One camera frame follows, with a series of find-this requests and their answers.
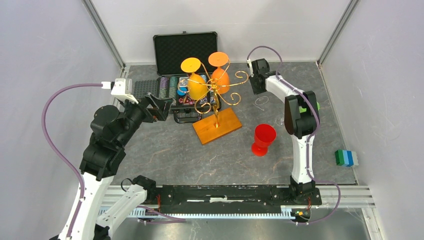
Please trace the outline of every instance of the green block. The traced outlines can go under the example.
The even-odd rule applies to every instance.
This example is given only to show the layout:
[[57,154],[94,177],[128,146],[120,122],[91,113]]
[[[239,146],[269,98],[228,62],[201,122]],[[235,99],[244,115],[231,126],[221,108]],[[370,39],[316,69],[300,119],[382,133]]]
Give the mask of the green block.
[[345,159],[343,158],[343,150],[337,150],[334,152],[335,163],[337,166],[343,166],[345,164]]

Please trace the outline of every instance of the case lid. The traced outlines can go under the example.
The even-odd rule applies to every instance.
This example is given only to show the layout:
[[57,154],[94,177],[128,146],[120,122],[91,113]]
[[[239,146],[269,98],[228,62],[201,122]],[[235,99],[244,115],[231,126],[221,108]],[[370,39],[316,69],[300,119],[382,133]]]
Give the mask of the case lid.
[[[187,58],[199,59],[210,73],[216,69],[208,61],[209,56],[218,51],[218,34],[214,31],[155,35],[153,44],[157,74],[161,76],[186,75],[181,63]],[[201,66],[196,73],[204,74],[205,70]]]

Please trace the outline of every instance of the white wall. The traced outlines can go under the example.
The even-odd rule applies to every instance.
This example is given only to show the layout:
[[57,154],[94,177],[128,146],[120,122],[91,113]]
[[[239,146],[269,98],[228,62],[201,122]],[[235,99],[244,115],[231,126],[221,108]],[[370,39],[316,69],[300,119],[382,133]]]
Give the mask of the white wall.
[[422,239],[424,1],[360,1],[323,64],[389,240]]
[[[119,68],[80,0],[2,1],[0,32],[0,239],[45,240],[62,230],[78,181],[44,138],[44,104],[68,85],[113,80]],[[78,167],[93,114],[110,100],[91,87],[50,105],[47,130]]]
[[[152,37],[183,31],[217,32],[218,49],[233,61],[245,61],[249,51],[258,45],[276,48],[286,61],[315,61],[349,0],[93,2],[123,60],[154,63]],[[277,60],[270,51],[257,56]]]

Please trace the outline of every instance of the gold wire stand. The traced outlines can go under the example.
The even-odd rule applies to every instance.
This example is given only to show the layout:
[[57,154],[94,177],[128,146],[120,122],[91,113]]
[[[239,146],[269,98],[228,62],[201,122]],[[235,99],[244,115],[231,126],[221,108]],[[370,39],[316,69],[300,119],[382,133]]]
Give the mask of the gold wire stand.
[[[200,84],[203,86],[207,87],[207,92],[202,95],[202,97],[200,97],[198,100],[196,100],[195,104],[194,104],[194,109],[196,110],[196,112],[198,112],[199,114],[207,114],[209,113],[211,110],[213,110],[213,115],[208,116],[200,121],[197,121],[195,123],[193,123],[193,127],[194,130],[197,133],[197,136],[199,137],[201,143],[207,144],[217,138],[220,138],[226,134],[229,134],[239,128],[242,127],[241,122],[239,121],[239,119],[237,118],[236,114],[234,113],[234,111],[231,108],[227,108],[225,110],[222,110],[221,113],[218,111],[218,109],[221,106],[221,100],[226,103],[227,105],[230,106],[235,106],[238,105],[241,101],[242,101],[242,96],[240,96],[240,94],[238,94],[237,92],[232,92],[230,94],[230,98],[232,101],[235,100],[235,96],[238,97],[238,100],[236,102],[230,103],[227,100],[225,100],[223,98],[223,96],[218,92],[218,90],[220,88],[223,87],[233,87],[233,86],[237,86],[237,85],[241,85],[241,84],[245,84],[248,80],[249,80],[249,75],[247,72],[245,71],[237,71],[235,73],[235,76],[239,79],[243,79],[244,77],[241,76],[240,74],[245,74],[246,79],[238,82],[238,83],[233,83],[233,84],[229,84],[229,85],[219,85],[218,82],[220,81],[220,79],[224,76],[224,74],[227,72],[228,68],[230,67],[230,60],[228,60],[228,65],[225,68],[225,71],[222,73],[222,75],[219,78],[211,78],[208,74],[208,71],[206,70],[205,65],[201,62],[201,66],[204,69],[204,72],[207,75],[207,79],[208,81],[206,83],[201,83],[201,82],[197,82],[197,81],[193,81],[191,79],[187,79],[188,81],[191,81],[193,83],[196,84]],[[190,92],[190,88],[187,84],[187,91],[183,91],[180,88],[180,84],[178,83],[177,85],[178,90],[181,91],[182,93],[189,93]],[[210,102],[205,102],[203,103],[200,107],[205,107],[208,106],[209,108],[206,111],[200,111],[198,109],[198,102],[199,100],[203,99],[204,97],[207,96],[208,92],[212,92],[213,97],[215,99],[215,103],[211,104]]]

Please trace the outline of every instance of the red cup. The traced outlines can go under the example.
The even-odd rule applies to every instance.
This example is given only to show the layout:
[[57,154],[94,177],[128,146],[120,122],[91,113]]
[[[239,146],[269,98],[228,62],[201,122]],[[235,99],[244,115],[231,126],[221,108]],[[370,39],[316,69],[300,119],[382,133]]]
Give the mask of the red cup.
[[268,147],[277,137],[276,130],[268,124],[259,124],[254,130],[254,143],[252,144],[252,153],[258,157],[265,156],[268,153]]

